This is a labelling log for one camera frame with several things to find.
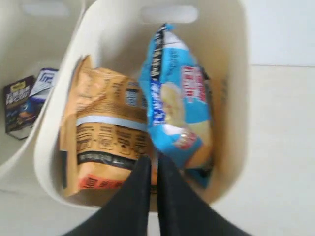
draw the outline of white floor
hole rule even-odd
[[[248,162],[213,207],[255,236],[314,235],[314,90],[315,68],[251,67]],[[4,236],[60,235],[93,213],[6,190],[0,212]],[[158,235],[156,216],[149,235]]]

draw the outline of plastic bin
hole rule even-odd
[[[35,145],[37,178],[55,200],[77,207],[92,207],[103,205],[113,194],[113,191],[101,190],[81,191],[70,198],[61,194],[58,130],[78,60],[92,55],[95,66],[136,77],[149,40],[166,21],[177,23],[175,33],[213,78],[215,169],[206,189],[191,185],[210,203],[226,193],[240,174],[247,156],[248,116],[247,26],[240,2],[98,0],[87,10],[71,42]],[[155,200],[153,195],[152,210]]]
[[[43,67],[59,68],[85,11],[84,0],[0,0],[0,3],[1,87],[26,76],[36,77]],[[2,95],[0,110],[0,188],[33,192],[37,183],[32,165],[33,139],[45,106],[31,134],[22,141],[5,134]]]

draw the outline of white plastic basket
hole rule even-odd
[[[84,0],[0,0],[1,87],[43,67],[59,68],[73,32],[85,11]],[[0,188],[34,193],[34,138],[45,112],[43,107],[31,134],[22,141],[5,134],[1,96]]]
[[[209,186],[201,189],[192,184],[194,190],[210,203],[227,192],[242,170],[247,156],[248,61],[246,17],[240,2],[153,0],[147,4],[145,0],[98,0],[87,10],[71,42],[34,152],[37,178],[59,202],[77,207],[101,206],[113,193],[81,191],[71,198],[61,194],[58,130],[78,60],[92,55],[95,66],[134,77],[151,37],[165,21],[177,23],[175,34],[213,78],[216,165]]]

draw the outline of orange snack bag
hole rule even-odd
[[[153,155],[138,83],[110,69],[93,69],[90,56],[73,75],[60,136],[65,196],[119,188],[141,155]]]

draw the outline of blue snack bag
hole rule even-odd
[[[213,144],[204,75],[172,29],[164,24],[154,35],[139,78],[148,103],[148,132],[155,147],[178,168],[203,169]]]

